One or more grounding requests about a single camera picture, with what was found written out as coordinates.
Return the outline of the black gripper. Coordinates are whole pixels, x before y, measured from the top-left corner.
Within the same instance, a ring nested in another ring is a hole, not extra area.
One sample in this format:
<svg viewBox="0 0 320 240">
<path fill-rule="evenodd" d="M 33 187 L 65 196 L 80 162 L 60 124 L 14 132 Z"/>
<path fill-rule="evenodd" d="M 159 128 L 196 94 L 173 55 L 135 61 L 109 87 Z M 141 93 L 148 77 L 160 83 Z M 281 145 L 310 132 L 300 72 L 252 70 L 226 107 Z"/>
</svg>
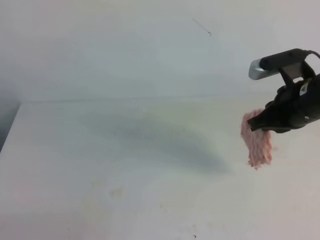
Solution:
<svg viewBox="0 0 320 240">
<path fill-rule="evenodd" d="M 252 132 L 261 130 L 285 133 L 305 127 L 320 119 L 320 81 L 298 81 L 277 94 L 268 108 L 255 109 L 247 114 Z"/>
</svg>

